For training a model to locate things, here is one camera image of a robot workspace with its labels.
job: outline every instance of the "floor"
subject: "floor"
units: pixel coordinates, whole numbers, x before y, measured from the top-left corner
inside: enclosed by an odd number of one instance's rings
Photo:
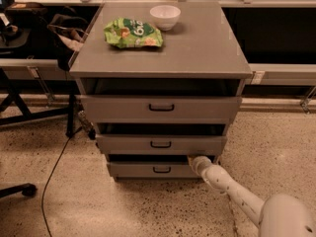
[[[243,104],[228,133],[222,166],[262,199],[301,199],[316,221],[316,108]],[[14,115],[15,108],[2,113]],[[0,189],[30,182],[35,197],[0,199],[1,236],[49,236],[40,209],[66,141],[67,117],[0,127]],[[81,130],[67,144],[44,196],[52,236],[257,236],[243,212],[202,181],[120,181]]]

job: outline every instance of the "gray tabletop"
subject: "gray tabletop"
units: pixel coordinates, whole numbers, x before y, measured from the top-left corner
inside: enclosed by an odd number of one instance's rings
[[[163,46],[119,49],[105,41],[105,25],[119,17],[151,23],[150,9],[181,9],[163,32]],[[248,78],[251,70],[217,2],[107,2],[70,73],[75,77]]]

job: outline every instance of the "drawer handle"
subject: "drawer handle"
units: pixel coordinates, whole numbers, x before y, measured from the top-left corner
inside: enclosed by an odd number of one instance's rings
[[[152,171],[154,173],[157,173],[157,174],[167,174],[167,173],[170,173],[171,172],[171,167],[167,167],[167,168],[157,168],[157,167],[153,167],[152,168]]]
[[[152,112],[171,112],[175,109],[175,105],[171,105],[170,107],[163,108],[163,107],[153,107],[149,104],[149,110]]]
[[[162,145],[162,144],[165,144],[165,143],[161,142],[160,145],[159,145],[158,142],[150,141],[150,146],[151,146],[152,148],[170,148],[172,142],[169,141],[166,145]]]

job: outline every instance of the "cabinet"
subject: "cabinet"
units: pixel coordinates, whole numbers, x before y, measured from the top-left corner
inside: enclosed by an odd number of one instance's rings
[[[117,17],[150,22],[150,8],[181,11],[161,48],[117,49],[103,28]],[[112,177],[196,178],[187,155],[215,160],[251,70],[216,2],[107,2],[70,74]]]

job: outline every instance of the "snack package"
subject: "snack package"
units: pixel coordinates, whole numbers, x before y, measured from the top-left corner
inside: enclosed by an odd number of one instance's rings
[[[106,42],[119,48],[161,46],[163,43],[158,29],[141,21],[118,18],[104,28]]]

